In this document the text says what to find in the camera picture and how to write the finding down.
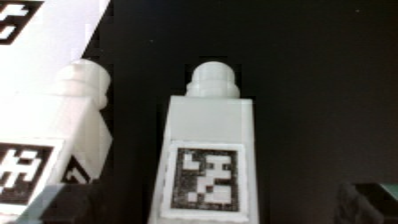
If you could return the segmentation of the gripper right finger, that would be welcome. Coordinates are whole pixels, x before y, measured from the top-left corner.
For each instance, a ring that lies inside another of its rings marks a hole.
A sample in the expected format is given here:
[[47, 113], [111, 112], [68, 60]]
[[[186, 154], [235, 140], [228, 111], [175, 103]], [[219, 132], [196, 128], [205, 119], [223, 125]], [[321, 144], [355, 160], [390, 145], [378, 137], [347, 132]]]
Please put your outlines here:
[[337, 224], [398, 224], [398, 184], [344, 183], [339, 186]]

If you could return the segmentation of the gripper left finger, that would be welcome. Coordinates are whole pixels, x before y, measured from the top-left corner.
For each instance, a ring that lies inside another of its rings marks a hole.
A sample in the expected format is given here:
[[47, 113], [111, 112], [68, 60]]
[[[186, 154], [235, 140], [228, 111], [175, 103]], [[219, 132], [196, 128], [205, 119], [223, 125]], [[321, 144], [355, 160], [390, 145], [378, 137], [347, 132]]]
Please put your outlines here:
[[15, 224], [97, 224], [93, 184], [49, 185], [22, 211]]

